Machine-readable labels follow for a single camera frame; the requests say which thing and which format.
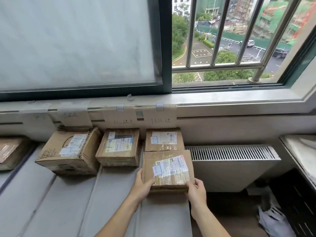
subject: frosted glass pane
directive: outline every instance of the frosted glass pane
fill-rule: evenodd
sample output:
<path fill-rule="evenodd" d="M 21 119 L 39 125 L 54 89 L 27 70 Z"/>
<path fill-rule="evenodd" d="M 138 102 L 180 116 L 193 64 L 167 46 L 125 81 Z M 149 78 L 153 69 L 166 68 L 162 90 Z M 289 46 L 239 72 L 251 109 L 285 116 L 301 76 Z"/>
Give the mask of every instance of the frosted glass pane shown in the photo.
<path fill-rule="evenodd" d="M 147 0 L 0 0 L 0 80 L 0 91 L 156 83 Z"/>

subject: dark floor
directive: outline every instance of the dark floor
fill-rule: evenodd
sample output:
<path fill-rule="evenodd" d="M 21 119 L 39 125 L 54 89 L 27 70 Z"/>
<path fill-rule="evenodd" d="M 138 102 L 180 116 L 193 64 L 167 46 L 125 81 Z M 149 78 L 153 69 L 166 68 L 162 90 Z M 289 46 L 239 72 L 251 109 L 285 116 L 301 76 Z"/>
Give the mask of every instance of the dark floor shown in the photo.
<path fill-rule="evenodd" d="M 207 193 L 207 205 L 231 237 L 269 237 L 256 220 L 260 196 L 240 193 Z M 193 237 L 202 237 L 191 218 Z"/>

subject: metal railing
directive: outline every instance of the metal railing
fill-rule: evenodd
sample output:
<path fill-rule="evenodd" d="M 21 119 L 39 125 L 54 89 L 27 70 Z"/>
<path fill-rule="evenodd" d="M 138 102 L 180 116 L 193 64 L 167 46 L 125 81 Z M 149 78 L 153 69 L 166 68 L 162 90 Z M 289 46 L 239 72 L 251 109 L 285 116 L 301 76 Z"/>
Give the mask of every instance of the metal railing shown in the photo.
<path fill-rule="evenodd" d="M 197 0 L 192 0 L 191 3 L 191 12 L 190 12 L 190 22 L 189 22 L 189 32 L 188 32 L 188 45 L 187 45 L 187 55 L 186 55 L 186 64 L 185 66 L 173 66 L 172 73 L 183 73 L 183 72 L 199 72 L 199 71 L 216 71 L 216 70 L 238 70 L 238 69 L 257 69 L 253 77 L 250 77 L 248 81 L 250 83 L 260 83 L 260 77 L 267 66 L 272 54 L 277 47 L 283 33 L 285 32 L 287 25 L 289 24 L 292 16 L 294 15 L 298 4 L 301 0 L 290 0 L 285 12 L 282 15 L 282 18 L 269 42 L 267 49 L 264 52 L 263 58 L 259 62 L 242 62 L 242 57 L 247 48 L 248 41 L 251 37 L 251 33 L 255 26 L 256 20 L 260 13 L 262 4 L 264 0 L 257 0 L 255 8 L 253 10 L 251 19 L 248 24 L 247 31 L 245 33 L 244 39 L 242 41 L 239 53 L 237 55 L 235 63 L 220 63 L 216 64 L 216 57 L 220 47 L 220 42 L 222 39 L 222 34 L 224 31 L 224 26 L 229 10 L 230 0 L 224 0 L 223 10 L 218 26 L 218 33 L 216 35 L 215 44 L 213 48 L 212 56 L 210 57 L 209 64 L 201 65 L 191 65 L 191 52 L 192 52 L 192 42 L 194 37 L 194 25 L 195 25 L 195 15 L 196 15 L 196 6 Z"/>

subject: brown package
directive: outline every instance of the brown package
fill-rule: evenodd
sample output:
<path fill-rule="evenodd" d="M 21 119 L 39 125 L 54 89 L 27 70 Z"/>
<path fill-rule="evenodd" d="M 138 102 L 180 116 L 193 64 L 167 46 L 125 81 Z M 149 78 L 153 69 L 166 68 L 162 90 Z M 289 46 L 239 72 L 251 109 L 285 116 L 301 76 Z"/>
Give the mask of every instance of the brown package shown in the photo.
<path fill-rule="evenodd" d="M 59 128 L 35 162 L 59 175 L 96 175 L 100 165 L 95 153 L 100 140 L 98 128 Z"/>
<path fill-rule="evenodd" d="M 189 150 L 144 152 L 142 181 L 155 177 L 151 192 L 184 192 L 187 181 L 194 183 L 194 171 Z"/>
<path fill-rule="evenodd" d="M 27 137 L 0 138 L 0 171 L 13 170 L 32 147 Z"/>
<path fill-rule="evenodd" d="M 139 166 L 139 129 L 106 129 L 96 158 L 103 166 Z"/>
<path fill-rule="evenodd" d="M 184 150 L 181 130 L 148 129 L 146 131 L 145 151 Z"/>

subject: radiator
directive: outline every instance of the radiator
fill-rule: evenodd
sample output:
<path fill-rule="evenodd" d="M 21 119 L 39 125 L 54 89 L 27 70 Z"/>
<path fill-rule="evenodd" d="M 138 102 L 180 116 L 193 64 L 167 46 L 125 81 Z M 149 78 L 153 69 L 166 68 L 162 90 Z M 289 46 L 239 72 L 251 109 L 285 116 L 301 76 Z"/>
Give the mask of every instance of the radiator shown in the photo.
<path fill-rule="evenodd" d="M 281 161 L 269 145 L 186 146 L 208 192 L 239 192 Z"/>

